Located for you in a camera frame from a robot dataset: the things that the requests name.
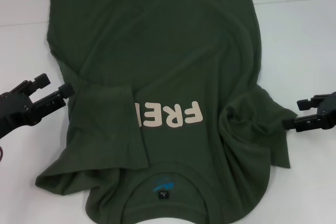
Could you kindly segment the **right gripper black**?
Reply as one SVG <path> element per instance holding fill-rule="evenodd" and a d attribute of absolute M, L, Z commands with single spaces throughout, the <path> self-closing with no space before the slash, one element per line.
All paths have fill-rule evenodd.
<path fill-rule="evenodd" d="M 335 92 L 332 94 L 314 95 L 310 100 L 297 101 L 300 111 L 310 110 L 319 106 L 319 116 L 310 115 L 283 120 L 285 130 L 303 132 L 309 130 L 329 130 L 335 127 Z"/>

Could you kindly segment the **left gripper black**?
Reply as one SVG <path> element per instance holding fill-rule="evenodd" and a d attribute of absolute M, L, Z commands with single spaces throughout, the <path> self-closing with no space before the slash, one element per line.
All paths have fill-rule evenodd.
<path fill-rule="evenodd" d="M 22 126 L 35 126 L 39 115 L 49 115 L 66 105 L 65 100 L 74 95 L 71 84 L 63 84 L 58 91 L 32 103 L 29 96 L 50 85 L 45 73 L 34 81 L 24 81 L 19 89 L 1 94 L 1 138 Z"/>

